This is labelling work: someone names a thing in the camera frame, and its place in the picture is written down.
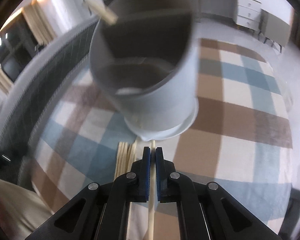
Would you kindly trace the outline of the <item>checkered blue brown blanket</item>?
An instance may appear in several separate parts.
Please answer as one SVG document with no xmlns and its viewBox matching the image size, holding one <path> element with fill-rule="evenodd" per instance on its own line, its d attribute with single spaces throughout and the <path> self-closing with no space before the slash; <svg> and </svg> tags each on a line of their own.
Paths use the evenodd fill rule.
<svg viewBox="0 0 300 240">
<path fill-rule="evenodd" d="M 235 44 L 203 39 L 199 111 L 183 134 L 158 141 L 164 157 L 193 181 L 216 181 L 273 231 L 281 229 L 292 187 L 292 137 L 270 64 Z M 114 179 L 119 142 L 146 143 L 126 126 L 84 68 L 39 139 L 31 177 L 52 211 L 89 183 Z"/>
</svg>

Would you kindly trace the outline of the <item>beige nightstand cabinet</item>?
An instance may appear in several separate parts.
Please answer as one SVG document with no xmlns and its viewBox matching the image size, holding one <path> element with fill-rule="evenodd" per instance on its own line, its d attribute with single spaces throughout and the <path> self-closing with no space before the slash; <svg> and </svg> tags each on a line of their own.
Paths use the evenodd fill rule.
<svg viewBox="0 0 300 240">
<path fill-rule="evenodd" d="M 292 22 L 287 23 L 284 20 L 278 18 L 277 16 L 261 10 L 261 18 L 259 24 L 259 33 L 265 37 L 264 44 L 271 40 L 273 44 L 278 44 L 280 47 L 280 52 L 282 48 L 288 44 L 290 33 L 292 29 Z"/>
</svg>

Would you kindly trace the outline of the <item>grey utensil holder cup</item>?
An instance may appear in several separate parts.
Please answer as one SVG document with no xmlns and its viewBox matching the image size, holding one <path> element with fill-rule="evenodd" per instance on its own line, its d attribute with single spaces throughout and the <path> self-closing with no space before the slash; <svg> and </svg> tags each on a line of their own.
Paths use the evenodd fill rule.
<svg viewBox="0 0 300 240">
<path fill-rule="evenodd" d="M 99 22 L 90 71 L 144 141 L 185 132 L 198 114 L 199 68 L 190 0 L 113 0 L 117 22 Z"/>
</svg>

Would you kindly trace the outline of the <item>wooden chopstick in cup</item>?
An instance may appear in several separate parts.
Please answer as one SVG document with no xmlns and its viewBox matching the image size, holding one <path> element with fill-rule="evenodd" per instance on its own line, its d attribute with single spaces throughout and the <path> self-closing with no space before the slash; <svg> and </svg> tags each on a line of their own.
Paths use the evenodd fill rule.
<svg viewBox="0 0 300 240">
<path fill-rule="evenodd" d="M 117 14 L 109 7 L 102 5 L 94 0 L 84 0 L 83 2 L 92 12 L 99 15 L 100 18 L 108 25 L 115 25 L 118 20 Z"/>
</svg>

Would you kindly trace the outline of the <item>wooden chopstick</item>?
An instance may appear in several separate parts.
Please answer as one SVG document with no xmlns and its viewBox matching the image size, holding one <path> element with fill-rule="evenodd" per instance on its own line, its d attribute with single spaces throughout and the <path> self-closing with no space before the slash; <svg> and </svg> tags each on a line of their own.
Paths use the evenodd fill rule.
<svg viewBox="0 0 300 240">
<path fill-rule="evenodd" d="M 131 153 L 131 144 L 127 142 L 122 142 L 121 146 L 121 163 L 118 175 L 122 175 L 127 172 L 130 153 Z"/>
<path fill-rule="evenodd" d="M 94 0 L 84 0 L 83 2 L 92 12 L 99 15 L 100 18 L 108 25 L 115 25 L 118 20 L 117 14 L 109 7 L 102 5 Z"/>
<path fill-rule="evenodd" d="M 132 164 L 136 161 L 136 146 L 138 142 L 134 141 L 128 149 L 128 162 L 127 162 L 127 172 L 129 172 L 132 168 Z"/>
<path fill-rule="evenodd" d="M 150 169 L 150 188 L 148 202 L 148 229 L 147 239 L 154 239 L 154 215 L 155 215 L 155 188 L 156 188 L 156 171 L 155 171 L 155 140 L 151 142 L 151 169 Z"/>
<path fill-rule="evenodd" d="M 117 159 L 116 159 L 114 180 L 119 176 L 119 172 L 121 171 L 121 161 L 124 153 L 124 147 L 125 147 L 125 143 L 119 142 L 118 149 L 117 149 Z"/>
</svg>

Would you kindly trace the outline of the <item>grey quilted mattress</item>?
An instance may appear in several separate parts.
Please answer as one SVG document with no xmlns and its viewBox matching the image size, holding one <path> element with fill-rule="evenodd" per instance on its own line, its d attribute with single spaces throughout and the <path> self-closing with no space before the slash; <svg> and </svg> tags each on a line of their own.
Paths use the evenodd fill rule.
<svg viewBox="0 0 300 240">
<path fill-rule="evenodd" d="M 24 155 L 56 97 L 87 65 L 96 17 L 48 44 L 16 79 L 0 111 L 0 158 Z"/>
</svg>

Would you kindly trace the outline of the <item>beige window curtain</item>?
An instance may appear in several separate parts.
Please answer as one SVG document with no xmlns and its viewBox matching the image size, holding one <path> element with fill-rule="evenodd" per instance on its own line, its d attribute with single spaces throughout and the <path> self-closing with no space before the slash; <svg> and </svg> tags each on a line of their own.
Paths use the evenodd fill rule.
<svg viewBox="0 0 300 240">
<path fill-rule="evenodd" d="M 39 44 L 48 45 L 57 37 L 37 1 L 23 7 L 22 14 Z"/>
</svg>

